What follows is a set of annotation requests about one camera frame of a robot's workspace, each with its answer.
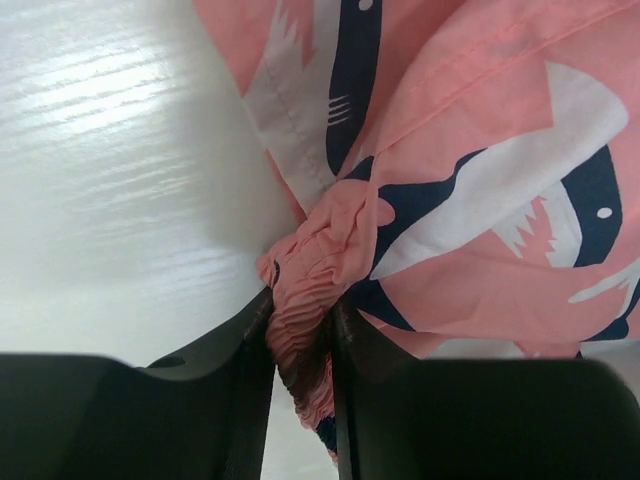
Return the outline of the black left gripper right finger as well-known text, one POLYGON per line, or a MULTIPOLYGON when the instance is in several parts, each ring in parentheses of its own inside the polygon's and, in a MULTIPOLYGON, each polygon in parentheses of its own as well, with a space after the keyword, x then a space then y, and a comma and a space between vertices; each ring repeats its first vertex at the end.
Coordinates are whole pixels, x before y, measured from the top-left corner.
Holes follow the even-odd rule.
POLYGON ((343 479, 635 479, 639 406, 590 360, 419 360, 332 310, 343 479))

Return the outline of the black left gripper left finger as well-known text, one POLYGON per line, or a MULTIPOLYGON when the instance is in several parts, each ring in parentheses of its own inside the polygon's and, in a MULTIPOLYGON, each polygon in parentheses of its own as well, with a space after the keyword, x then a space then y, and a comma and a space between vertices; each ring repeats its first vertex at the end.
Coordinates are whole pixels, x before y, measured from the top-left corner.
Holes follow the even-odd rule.
POLYGON ((1 358, 5 479, 257 479, 274 364, 269 290, 141 368, 97 356, 1 358))

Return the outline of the pink shark print shorts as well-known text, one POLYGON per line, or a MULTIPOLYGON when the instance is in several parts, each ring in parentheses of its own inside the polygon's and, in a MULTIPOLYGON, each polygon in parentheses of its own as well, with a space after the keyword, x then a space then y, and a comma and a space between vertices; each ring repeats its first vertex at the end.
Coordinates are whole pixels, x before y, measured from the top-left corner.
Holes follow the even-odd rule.
POLYGON ((329 310, 419 357, 639 339, 635 1, 199 1, 298 229, 256 264, 337 452, 329 310))

